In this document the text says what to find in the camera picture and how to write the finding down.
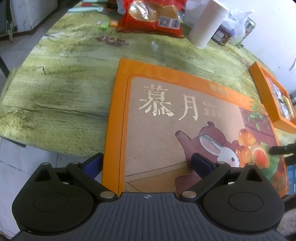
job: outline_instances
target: open orange tray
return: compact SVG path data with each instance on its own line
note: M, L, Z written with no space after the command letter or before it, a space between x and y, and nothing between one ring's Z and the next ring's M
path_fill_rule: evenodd
M280 114L279 107L276 103L276 99L272 94L272 90L268 84L267 78L269 78L279 89L282 95L286 96L289 100L289 94L286 89L273 77L265 68L263 68L258 62L252 64L249 68L251 76L257 87L259 96L265 109L270 117L270 120L274 127L281 129L283 131L295 134L296 133L296 118L291 121L287 120Z

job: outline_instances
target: white container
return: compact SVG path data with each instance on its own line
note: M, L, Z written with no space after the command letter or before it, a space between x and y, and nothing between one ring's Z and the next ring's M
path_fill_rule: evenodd
M217 0L209 0L190 31L189 40L197 48L203 49L228 14L229 9L224 4Z

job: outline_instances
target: green marble table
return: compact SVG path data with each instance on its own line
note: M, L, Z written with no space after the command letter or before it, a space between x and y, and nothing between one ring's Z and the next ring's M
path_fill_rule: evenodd
M67 13L46 33L1 93L1 136L76 156L103 152L120 58L187 72L260 101L248 71L258 59L246 49L210 41L199 50L187 38L100 30L97 22L110 19L120 16ZM182 27L187 36L190 29ZM104 35L128 45L99 42ZM276 131L281 144L295 141L295 135Z

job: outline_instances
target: white knife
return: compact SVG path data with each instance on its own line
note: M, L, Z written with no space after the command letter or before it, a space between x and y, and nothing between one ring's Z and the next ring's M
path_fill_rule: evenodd
M82 0L82 2L90 2L90 3L99 3L99 2L107 2L108 0Z
M89 12L89 11L97 11L101 12L103 11L103 7L74 7L70 8L68 12Z

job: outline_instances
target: metal rivet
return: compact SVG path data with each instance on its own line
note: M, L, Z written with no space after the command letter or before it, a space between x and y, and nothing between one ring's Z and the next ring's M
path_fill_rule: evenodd
M182 196L186 198L194 198L196 197L196 193L194 191L185 191L182 193Z
M105 192L101 192L100 194L101 198L113 198L115 196L114 192L110 192L110 191L105 191Z

